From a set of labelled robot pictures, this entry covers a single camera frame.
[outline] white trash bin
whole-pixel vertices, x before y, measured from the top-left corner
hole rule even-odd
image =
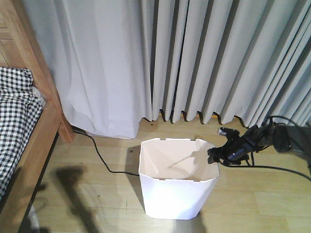
[[[214,145],[197,139],[151,139],[141,143],[139,177],[148,216],[196,217],[218,178],[217,163],[207,163]]]

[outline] black and white checkered fabric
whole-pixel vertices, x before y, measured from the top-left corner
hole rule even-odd
[[[0,67],[0,199],[43,109],[32,83],[30,70]]]

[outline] gray curtain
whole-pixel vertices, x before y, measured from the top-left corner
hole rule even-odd
[[[69,122],[311,117],[310,0],[24,0]]]

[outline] black wire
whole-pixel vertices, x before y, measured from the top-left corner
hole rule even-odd
[[[104,165],[106,166],[106,168],[108,169],[109,172],[111,172],[111,173],[124,173],[124,174],[132,175],[132,176],[139,176],[139,174],[135,174],[135,173],[128,172],[128,171],[112,171],[112,170],[110,170],[110,168],[108,167],[108,164],[105,162],[105,160],[103,159],[103,157],[102,157],[101,154],[99,153],[94,138],[91,137],[90,135],[88,135],[87,133],[84,133],[84,132],[81,132],[81,131],[77,131],[77,130],[73,130],[73,131],[74,131],[75,133],[77,133],[77,134],[81,134],[81,135],[84,135],[84,136],[89,137],[90,139],[92,139],[93,144],[94,144],[94,146],[95,146],[95,149],[96,149],[96,152],[97,152],[98,156],[100,157],[101,161],[104,163]]]
[[[311,181],[311,177],[299,172],[299,171],[295,171],[295,170],[290,170],[290,169],[287,169],[287,168],[283,168],[283,167],[278,167],[278,166],[262,166],[262,165],[254,165],[254,166],[241,166],[241,165],[237,165],[237,166],[233,166],[233,165],[226,165],[224,164],[223,162],[220,161],[220,163],[223,165],[223,166],[226,166],[226,167],[254,167],[254,168],[268,168],[268,169],[275,169],[275,170],[281,170],[281,171],[287,171],[287,172],[291,172],[291,173],[294,173],[294,174],[297,174],[299,176],[302,176],[306,179],[308,179],[309,181]]]
[[[272,126],[272,120],[273,120],[273,118],[282,118],[282,119],[285,119],[285,120],[291,122],[292,124],[294,124],[294,126],[296,126],[296,127],[298,128],[298,130],[300,131],[300,133],[304,136],[304,139],[305,139],[306,142],[307,142],[307,145],[308,145],[308,147],[309,147],[309,151],[310,151],[310,152],[307,152],[306,150],[303,150],[303,149],[301,148],[301,146],[300,146],[295,140],[293,140],[292,138],[290,138],[290,139],[291,139],[302,151],[311,154],[311,146],[310,146],[310,144],[308,143],[307,136],[305,135],[305,133],[300,129],[300,127],[299,127],[294,121],[292,121],[291,119],[288,119],[288,118],[286,118],[286,117],[284,117],[284,116],[270,116],[270,117],[268,117],[268,118],[270,119],[270,122],[269,122],[269,125],[270,125],[270,126]],[[258,143],[259,143],[259,141],[260,141],[263,137],[264,137],[264,133],[261,132],[261,133],[257,136],[257,138],[256,138],[256,140],[255,140],[255,145],[253,146],[253,149],[254,149],[256,152],[268,148],[268,146],[266,146],[266,147],[263,147],[263,148],[261,148],[261,149],[258,149]],[[250,165],[250,163],[248,162],[248,160],[245,160],[246,163],[247,163],[246,166],[244,166],[244,165],[242,165],[242,166],[241,166],[241,165],[230,165],[230,164],[232,163],[232,161],[230,161],[230,160],[228,160],[228,159],[225,159],[225,158],[223,158],[223,161],[226,161],[227,164],[225,164],[225,163],[223,163],[223,162],[221,162],[221,161],[219,161],[219,162],[220,162],[223,166],[226,166],[226,167],[254,167],[254,168],[268,168],[268,169],[275,169],[275,170],[287,171],[287,172],[294,173],[294,174],[297,174],[297,175],[299,175],[299,176],[302,176],[302,177],[308,179],[309,181],[311,181],[311,177],[309,177],[309,176],[307,176],[307,175],[305,175],[305,174],[303,174],[303,173],[301,173],[301,172],[299,172],[299,171],[295,171],[295,170],[291,170],[291,169],[287,169],[287,168],[283,168],[283,167],[277,167],[277,166],[255,165],[255,159],[254,159],[254,154],[253,154],[253,152],[251,152],[251,159],[252,159],[252,164],[251,164],[251,165]]]
[[[308,136],[301,130],[300,126],[294,122],[293,120],[287,118],[287,117],[284,117],[284,116],[269,116],[270,119],[273,119],[273,118],[281,118],[281,119],[285,119],[287,121],[289,121],[290,123],[294,124],[294,126],[299,130],[299,132],[303,135],[304,139],[306,140],[306,144],[308,145],[308,148],[309,148],[309,151],[306,151],[306,150],[303,150],[304,152],[306,152],[307,154],[309,154],[311,156],[311,145],[309,144],[308,142]]]

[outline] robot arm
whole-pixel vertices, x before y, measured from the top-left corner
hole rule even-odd
[[[270,122],[261,127],[251,127],[243,136],[239,131],[228,128],[220,128],[218,134],[226,136],[227,142],[222,147],[207,151],[209,164],[223,160],[225,165],[240,165],[241,161],[249,159],[249,153],[272,145],[277,152],[305,154],[307,160],[311,159],[311,129],[308,127]]]

